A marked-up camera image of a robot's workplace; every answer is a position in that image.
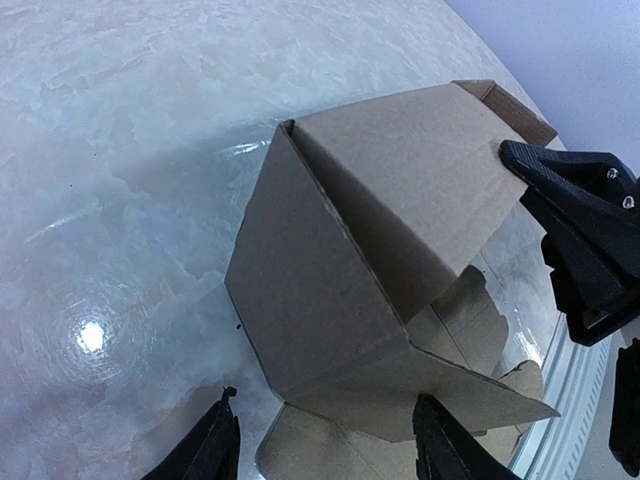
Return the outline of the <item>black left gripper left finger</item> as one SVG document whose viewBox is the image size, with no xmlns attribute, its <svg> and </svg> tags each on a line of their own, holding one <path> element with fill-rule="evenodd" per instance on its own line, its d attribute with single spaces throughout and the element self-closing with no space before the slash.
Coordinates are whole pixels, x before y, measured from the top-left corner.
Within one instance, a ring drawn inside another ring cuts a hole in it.
<svg viewBox="0 0 640 480">
<path fill-rule="evenodd" d="M 221 399 L 199 419 L 176 447 L 143 480 L 236 480 L 240 456 L 240 425 L 230 399 L 237 389 L 226 387 Z"/>
</svg>

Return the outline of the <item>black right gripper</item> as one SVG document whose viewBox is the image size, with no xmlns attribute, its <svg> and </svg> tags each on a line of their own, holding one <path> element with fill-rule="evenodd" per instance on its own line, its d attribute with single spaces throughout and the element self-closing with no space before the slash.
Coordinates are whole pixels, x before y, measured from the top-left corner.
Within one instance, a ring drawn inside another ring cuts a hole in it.
<svg viewBox="0 0 640 480">
<path fill-rule="evenodd" d="M 639 282 L 631 277 L 639 276 L 639 184 L 630 170 L 611 153 L 511 140 L 502 141 L 499 154 L 558 212 L 539 204 L 541 250 L 571 340 L 593 346 L 636 320 Z"/>
</svg>

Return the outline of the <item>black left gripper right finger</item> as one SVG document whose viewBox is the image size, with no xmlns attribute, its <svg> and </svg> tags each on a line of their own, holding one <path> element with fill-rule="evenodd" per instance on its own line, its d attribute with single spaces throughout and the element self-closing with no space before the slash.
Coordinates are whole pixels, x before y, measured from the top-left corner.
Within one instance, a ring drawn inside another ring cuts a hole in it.
<svg viewBox="0 0 640 480">
<path fill-rule="evenodd" d="M 420 394 L 412 415 L 418 479 L 512 480 L 515 474 L 493 458 L 433 396 Z"/>
</svg>

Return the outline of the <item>brown cardboard box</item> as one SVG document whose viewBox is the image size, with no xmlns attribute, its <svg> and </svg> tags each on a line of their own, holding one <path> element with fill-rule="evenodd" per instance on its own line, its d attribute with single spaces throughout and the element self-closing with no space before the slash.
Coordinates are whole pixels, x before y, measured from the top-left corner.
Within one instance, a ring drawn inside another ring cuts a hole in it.
<svg viewBox="0 0 640 480">
<path fill-rule="evenodd" d="M 493 377 L 508 325 L 474 259 L 525 191 L 500 144 L 554 137 L 490 80 L 277 125 L 225 277 L 284 402 L 258 451 L 265 477 L 418 479 L 420 394 L 509 469 L 554 410 L 533 362 Z"/>
</svg>

